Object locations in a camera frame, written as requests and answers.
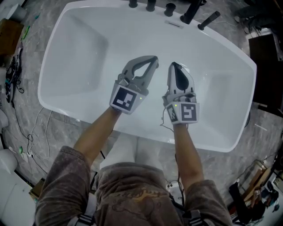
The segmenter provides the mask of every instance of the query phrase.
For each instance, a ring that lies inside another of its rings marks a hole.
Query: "black and white square marker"
[[[196,121],[196,106],[194,104],[181,104],[182,121]]]
[[[135,93],[120,87],[113,104],[127,111],[131,111],[136,97],[137,95]]]
[[[173,105],[170,105],[167,107],[167,111],[168,111],[168,114],[170,116],[170,120],[171,122],[176,122],[178,121],[178,118],[177,118],[177,115],[176,115],[176,112],[174,110],[174,107]]]

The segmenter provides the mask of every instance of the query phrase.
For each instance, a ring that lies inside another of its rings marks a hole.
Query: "brown shirt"
[[[165,189],[163,172],[124,162],[104,167],[96,178],[97,225],[184,225]],[[38,226],[67,225],[85,212],[90,191],[90,169],[84,156],[62,147],[36,206]],[[216,226],[232,225],[213,181],[194,183],[186,191],[186,210],[199,210]]]

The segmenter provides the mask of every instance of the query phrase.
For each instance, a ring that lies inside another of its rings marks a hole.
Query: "white pants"
[[[159,151],[159,142],[122,133],[99,168],[119,162],[135,162],[163,170],[158,160]]]

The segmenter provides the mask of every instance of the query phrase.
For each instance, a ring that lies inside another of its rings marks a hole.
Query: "black faucet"
[[[183,16],[180,17],[181,21],[186,24],[190,24],[196,12],[198,11],[201,3],[202,3],[202,0],[194,0],[191,3],[190,7],[187,9],[187,12]]]

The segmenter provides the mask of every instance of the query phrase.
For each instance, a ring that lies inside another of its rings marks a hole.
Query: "marble floor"
[[[42,106],[37,97],[38,79],[44,51],[48,43],[50,34],[64,6],[72,0],[28,0],[24,8],[27,15],[23,21],[25,26],[31,26],[25,40],[23,40],[23,73],[20,86],[25,90],[23,94],[16,92],[15,108],[19,124],[23,134],[27,136],[34,124],[35,119]],[[171,1],[177,7],[176,11],[184,13],[189,4],[186,2]],[[165,7],[166,0],[157,0],[157,6]],[[245,53],[249,53],[248,36],[244,34],[241,25],[237,25],[233,20],[233,11],[245,6],[243,0],[208,0],[202,6],[196,19],[205,19],[211,13],[218,10],[221,17],[217,21],[221,23],[211,23],[210,28],[214,29]],[[7,147],[12,147],[17,152],[20,146],[27,151],[27,139],[21,134],[17,125],[15,111],[7,103],[5,95],[1,94],[2,110],[8,116],[9,126],[3,129],[4,142]],[[88,123],[42,109],[38,115],[34,133],[39,141],[34,137],[32,151],[36,162],[32,160],[25,162],[19,154],[15,154],[19,165],[17,170],[33,184],[41,177],[46,176],[58,151],[63,145],[73,146],[80,134],[88,127]],[[229,153],[199,150],[199,155],[203,163],[205,177],[215,181],[223,199],[226,203],[231,201],[228,194],[228,186],[241,174],[254,159],[264,159],[266,155],[276,152],[280,141],[280,134],[283,129],[283,119],[275,115],[263,112],[252,105],[251,119],[244,129],[242,137],[237,147]],[[106,154],[117,139],[119,133],[113,132],[107,144],[103,148]],[[159,159],[164,168],[164,174],[168,181],[177,179],[177,167],[174,157],[174,146],[166,143],[159,143],[161,151]],[[102,161],[100,156],[92,166],[92,171],[97,170]]]

